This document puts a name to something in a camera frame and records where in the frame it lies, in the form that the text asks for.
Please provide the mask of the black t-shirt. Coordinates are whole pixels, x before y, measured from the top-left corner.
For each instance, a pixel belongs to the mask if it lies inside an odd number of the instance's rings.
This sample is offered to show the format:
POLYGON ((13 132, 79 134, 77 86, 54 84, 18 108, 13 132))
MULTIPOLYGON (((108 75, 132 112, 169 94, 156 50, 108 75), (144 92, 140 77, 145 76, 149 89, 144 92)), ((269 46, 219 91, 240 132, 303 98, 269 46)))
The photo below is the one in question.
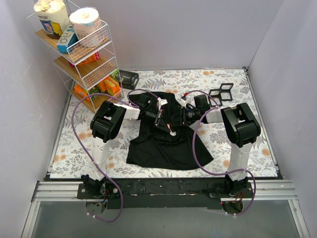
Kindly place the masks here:
MULTIPOLYGON (((170 119, 172 127, 172 116, 179 115, 181 106, 175 95, 165 92, 152 92, 154 95, 167 99, 167 108, 164 109, 170 119)), ((140 120, 139 135, 130 141, 129 151, 126 159, 127 164, 138 165, 144 168, 159 168, 171 170, 194 170, 199 168, 195 162, 192 140, 194 131, 187 126, 172 128, 177 132, 171 136, 144 120, 140 120)), ((201 141, 199 136, 195 138, 196 157, 201 166, 209 164, 213 157, 201 141)))

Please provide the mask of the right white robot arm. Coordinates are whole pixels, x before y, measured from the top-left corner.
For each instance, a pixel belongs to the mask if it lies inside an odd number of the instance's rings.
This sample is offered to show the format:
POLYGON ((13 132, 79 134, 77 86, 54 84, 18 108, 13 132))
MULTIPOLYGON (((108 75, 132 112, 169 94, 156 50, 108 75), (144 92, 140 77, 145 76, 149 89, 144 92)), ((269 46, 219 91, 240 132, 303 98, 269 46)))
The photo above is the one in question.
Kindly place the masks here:
POLYGON ((261 134, 261 127, 246 103, 234 107, 208 107, 198 104, 193 108, 179 107, 177 125, 190 126, 194 122, 223 123, 226 135, 231 142, 230 164, 221 182, 208 184, 208 193, 226 194, 235 197, 248 187, 247 170, 252 145, 261 134))

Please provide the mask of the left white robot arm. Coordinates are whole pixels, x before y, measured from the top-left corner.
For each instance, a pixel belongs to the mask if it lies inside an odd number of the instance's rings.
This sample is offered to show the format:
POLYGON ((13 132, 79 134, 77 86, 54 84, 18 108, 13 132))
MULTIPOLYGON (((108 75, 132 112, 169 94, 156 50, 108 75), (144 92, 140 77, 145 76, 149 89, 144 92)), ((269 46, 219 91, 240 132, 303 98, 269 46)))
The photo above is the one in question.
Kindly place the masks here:
POLYGON ((110 144, 120 131, 124 120, 145 119, 154 126, 172 136, 176 132, 163 119, 164 106, 168 104, 153 93, 137 95, 136 101, 129 100, 127 105, 114 104, 104 101, 94 115, 90 129, 93 136, 92 159, 94 166, 86 175, 81 176, 85 191, 94 198, 101 198, 106 194, 104 185, 104 167, 110 149, 110 144))

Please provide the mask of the black display case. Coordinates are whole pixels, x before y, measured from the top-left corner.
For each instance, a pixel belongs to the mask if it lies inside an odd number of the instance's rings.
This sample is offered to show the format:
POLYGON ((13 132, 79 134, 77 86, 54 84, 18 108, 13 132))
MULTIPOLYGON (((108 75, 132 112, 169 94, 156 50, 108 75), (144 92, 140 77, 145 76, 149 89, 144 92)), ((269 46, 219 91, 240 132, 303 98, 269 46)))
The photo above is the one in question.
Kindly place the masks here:
POLYGON ((232 101, 232 94, 231 89, 233 87, 233 83, 222 83, 220 85, 219 91, 220 91, 220 97, 222 101, 232 101))
POLYGON ((211 89, 209 91, 209 95, 211 96, 211 98, 208 97, 209 105, 211 108, 217 106, 222 107, 222 97, 220 89, 211 89))

